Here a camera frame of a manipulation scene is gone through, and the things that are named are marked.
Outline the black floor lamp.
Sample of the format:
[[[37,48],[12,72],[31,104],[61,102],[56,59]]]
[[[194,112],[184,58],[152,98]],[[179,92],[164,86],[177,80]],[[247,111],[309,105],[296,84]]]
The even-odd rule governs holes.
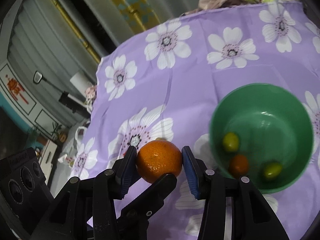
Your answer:
[[[91,114],[87,111],[87,107],[84,102],[80,101],[78,98],[76,98],[69,92],[58,88],[56,85],[48,81],[42,73],[36,71],[33,76],[33,83],[38,85],[41,83],[41,81],[44,81],[45,83],[53,87],[55,90],[60,92],[61,95],[59,98],[59,102],[67,108],[69,108],[72,111],[72,113],[77,113],[85,119],[89,119],[91,117]]]

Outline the large orange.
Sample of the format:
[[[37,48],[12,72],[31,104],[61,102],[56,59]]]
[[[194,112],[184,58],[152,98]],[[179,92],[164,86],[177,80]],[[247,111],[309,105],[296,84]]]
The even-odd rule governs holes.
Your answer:
[[[153,140],[145,144],[137,154],[138,174],[148,183],[154,183],[167,173],[178,177],[182,170],[181,151],[166,140]]]

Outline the purple floral tablecloth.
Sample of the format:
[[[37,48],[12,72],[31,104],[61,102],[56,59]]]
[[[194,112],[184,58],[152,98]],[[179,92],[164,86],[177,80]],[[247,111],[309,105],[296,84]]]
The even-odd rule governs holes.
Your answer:
[[[91,123],[71,174],[95,177],[128,146],[164,138],[191,146],[207,166],[208,128],[219,101],[250,83],[283,87],[313,124],[308,168],[266,200],[290,239],[300,239],[319,212],[319,29],[298,2],[202,11],[162,23],[103,57]]]

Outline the green plastic bowl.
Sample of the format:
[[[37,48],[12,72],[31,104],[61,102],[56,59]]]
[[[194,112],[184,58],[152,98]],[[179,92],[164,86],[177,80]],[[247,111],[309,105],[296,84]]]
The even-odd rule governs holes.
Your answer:
[[[240,139],[238,152],[223,149],[228,132]],[[218,103],[210,121],[209,145],[219,172],[234,178],[229,162],[243,154],[249,162],[246,176],[263,194],[276,193],[294,184],[304,173],[313,149],[313,130],[302,103],[289,91],[267,83],[239,87]],[[283,166],[274,180],[266,180],[267,163]]]

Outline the yellow green lime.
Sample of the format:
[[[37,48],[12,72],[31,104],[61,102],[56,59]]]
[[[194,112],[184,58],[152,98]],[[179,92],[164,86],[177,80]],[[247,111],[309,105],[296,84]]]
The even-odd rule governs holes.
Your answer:
[[[223,149],[226,152],[234,153],[238,152],[240,147],[240,139],[236,133],[228,132],[222,139]]]

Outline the potted plant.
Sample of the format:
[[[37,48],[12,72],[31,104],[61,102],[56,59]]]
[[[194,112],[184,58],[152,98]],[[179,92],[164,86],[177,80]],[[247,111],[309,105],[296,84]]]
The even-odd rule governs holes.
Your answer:
[[[53,135],[52,139],[55,142],[64,143],[67,139],[67,135],[61,124],[52,123],[53,125]]]

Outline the small orange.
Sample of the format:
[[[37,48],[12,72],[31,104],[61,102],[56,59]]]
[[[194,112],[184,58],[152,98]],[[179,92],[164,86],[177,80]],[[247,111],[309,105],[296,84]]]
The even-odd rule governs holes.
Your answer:
[[[243,154],[235,155],[229,162],[229,172],[234,178],[245,176],[249,172],[248,159]]]

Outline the white plastic bag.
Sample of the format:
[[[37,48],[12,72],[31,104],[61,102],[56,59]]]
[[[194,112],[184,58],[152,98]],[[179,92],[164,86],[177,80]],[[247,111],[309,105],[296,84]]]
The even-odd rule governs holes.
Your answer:
[[[82,144],[83,137],[87,131],[87,127],[78,126],[71,130],[71,135],[66,141],[66,145],[62,149],[61,156],[58,162],[72,168],[75,162],[76,155]]]

